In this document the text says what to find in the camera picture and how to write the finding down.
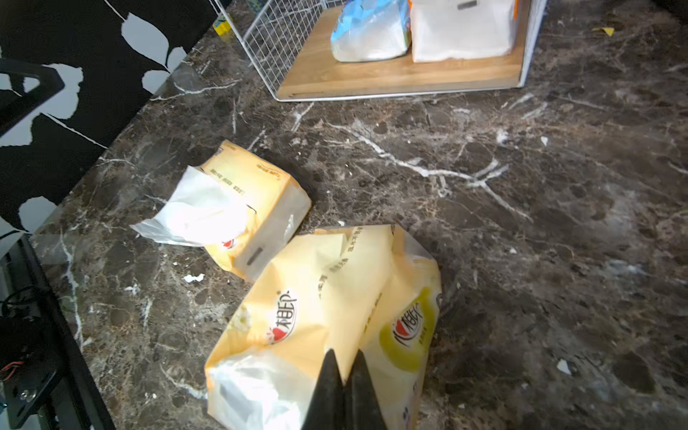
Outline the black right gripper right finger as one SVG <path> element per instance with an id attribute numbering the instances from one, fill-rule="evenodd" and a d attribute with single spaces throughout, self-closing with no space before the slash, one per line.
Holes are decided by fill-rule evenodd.
<path id="1" fill-rule="evenodd" d="M 345 429 L 386 430 L 364 353 L 359 350 L 344 386 Z"/>

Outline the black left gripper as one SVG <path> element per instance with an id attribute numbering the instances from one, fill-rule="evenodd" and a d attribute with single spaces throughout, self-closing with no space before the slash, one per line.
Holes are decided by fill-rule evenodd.
<path id="1" fill-rule="evenodd" d="M 1 59 L 1 73 L 10 78 L 32 78 L 37 85 L 20 93 L 19 98 L 1 107 L 1 134 L 10 131 L 34 109 L 42 106 L 65 87 L 57 70 L 52 67 L 12 59 Z"/>

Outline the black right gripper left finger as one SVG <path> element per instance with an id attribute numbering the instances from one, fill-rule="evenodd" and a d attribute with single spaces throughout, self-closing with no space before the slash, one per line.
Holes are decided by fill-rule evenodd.
<path id="1" fill-rule="evenodd" d="M 340 430 L 345 427 L 344 385 L 333 349 L 324 356 L 303 430 Z"/>

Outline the yellow tissue pack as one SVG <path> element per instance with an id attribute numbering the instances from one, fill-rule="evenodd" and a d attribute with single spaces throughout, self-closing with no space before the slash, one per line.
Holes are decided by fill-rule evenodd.
<path id="1" fill-rule="evenodd" d="M 397 225 L 296 236 L 263 270 L 205 365 L 228 429 L 299 429 L 324 360 L 343 382 L 365 358 L 389 429 L 417 426 L 442 293 L 437 262 Z"/>
<path id="2" fill-rule="evenodd" d="M 187 167 L 162 209 L 132 228 L 159 244 L 202 247 L 222 270 L 254 282 L 311 206 L 292 175 L 225 141 L 204 164 Z"/>

